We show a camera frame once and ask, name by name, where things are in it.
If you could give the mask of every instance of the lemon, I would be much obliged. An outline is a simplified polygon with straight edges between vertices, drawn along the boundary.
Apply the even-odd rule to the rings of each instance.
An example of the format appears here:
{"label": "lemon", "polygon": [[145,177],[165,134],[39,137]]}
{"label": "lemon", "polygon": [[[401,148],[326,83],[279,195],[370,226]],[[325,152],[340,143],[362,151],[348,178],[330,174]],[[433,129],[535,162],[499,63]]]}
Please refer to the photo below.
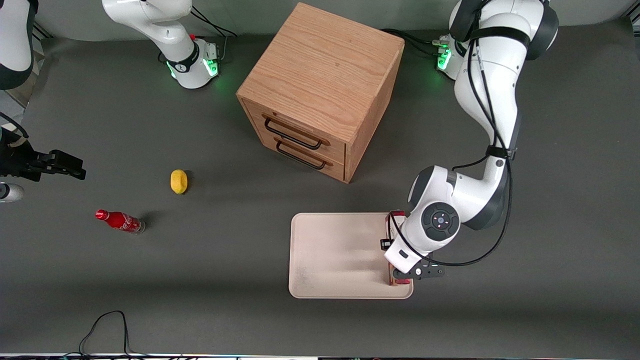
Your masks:
{"label": "lemon", "polygon": [[182,170],[174,170],[171,173],[171,190],[175,193],[187,191],[187,174]]}

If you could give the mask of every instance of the drawer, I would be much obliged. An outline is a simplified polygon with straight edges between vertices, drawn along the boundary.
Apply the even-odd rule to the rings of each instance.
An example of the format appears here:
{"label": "drawer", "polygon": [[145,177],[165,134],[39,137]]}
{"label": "drawer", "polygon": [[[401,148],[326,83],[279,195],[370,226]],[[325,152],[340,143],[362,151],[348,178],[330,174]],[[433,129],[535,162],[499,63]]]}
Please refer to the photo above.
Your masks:
{"label": "drawer", "polygon": [[334,179],[340,181],[344,180],[344,165],[332,160],[325,160],[311,154],[310,151],[301,148],[287,140],[281,139],[278,136],[270,136],[263,138],[262,143],[269,149],[279,152],[280,154],[304,165],[320,171],[323,174],[329,175]]}
{"label": "drawer", "polygon": [[345,146],[343,142],[329,136],[318,136],[312,131],[294,126],[291,122],[273,111],[268,111],[258,104],[245,101],[251,121],[258,129],[260,138],[279,137],[295,143],[308,153],[318,154],[326,159],[344,163]]}

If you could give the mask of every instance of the gray tablecloth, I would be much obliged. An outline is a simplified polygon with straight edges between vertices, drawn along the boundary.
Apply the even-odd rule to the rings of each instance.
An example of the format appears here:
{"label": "gray tablecloth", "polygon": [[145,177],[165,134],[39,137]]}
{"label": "gray tablecloth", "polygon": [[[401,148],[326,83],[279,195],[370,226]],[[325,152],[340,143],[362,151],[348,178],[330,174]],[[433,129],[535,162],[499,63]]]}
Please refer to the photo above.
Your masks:
{"label": "gray tablecloth", "polygon": [[[73,351],[121,309],[140,352],[638,358],[640,64],[628,20],[561,28],[525,64],[503,245],[400,301],[291,297],[291,218],[406,207],[420,170],[476,160],[484,131],[435,60],[407,46],[353,183],[308,170],[264,148],[235,97],[269,40],[229,40],[221,76],[198,90],[174,82],[150,41],[45,43],[24,124],[39,151],[82,158],[87,179],[13,180],[27,192],[0,206],[0,351]],[[190,171],[183,196],[169,187],[176,168]],[[148,229],[112,231],[99,208]],[[499,230],[462,229],[436,258],[474,258]],[[87,351],[121,352],[120,319]]]}

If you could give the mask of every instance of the coca-cola bottle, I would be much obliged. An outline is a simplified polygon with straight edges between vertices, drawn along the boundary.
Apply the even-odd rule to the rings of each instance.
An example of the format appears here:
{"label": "coca-cola bottle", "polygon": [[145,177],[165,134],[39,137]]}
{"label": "coca-cola bottle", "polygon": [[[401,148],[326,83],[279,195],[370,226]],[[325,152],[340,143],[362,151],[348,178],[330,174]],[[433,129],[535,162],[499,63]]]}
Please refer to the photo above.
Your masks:
{"label": "coca-cola bottle", "polygon": [[98,210],[95,212],[95,218],[109,224],[113,229],[126,231],[135,235],[141,234],[145,230],[145,222],[140,221],[125,213],[114,211],[112,213],[106,210]]}

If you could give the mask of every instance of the wooden cabinet top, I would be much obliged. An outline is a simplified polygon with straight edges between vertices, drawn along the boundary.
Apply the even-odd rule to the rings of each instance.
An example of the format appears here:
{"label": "wooden cabinet top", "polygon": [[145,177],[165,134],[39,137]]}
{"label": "wooden cabinet top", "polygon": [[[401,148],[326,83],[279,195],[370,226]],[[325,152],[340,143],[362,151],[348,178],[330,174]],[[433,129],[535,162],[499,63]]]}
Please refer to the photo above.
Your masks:
{"label": "wooden cabinet top", "polygon": [[401,38],[298,3],[237,94],[352,143],[403,47]]}

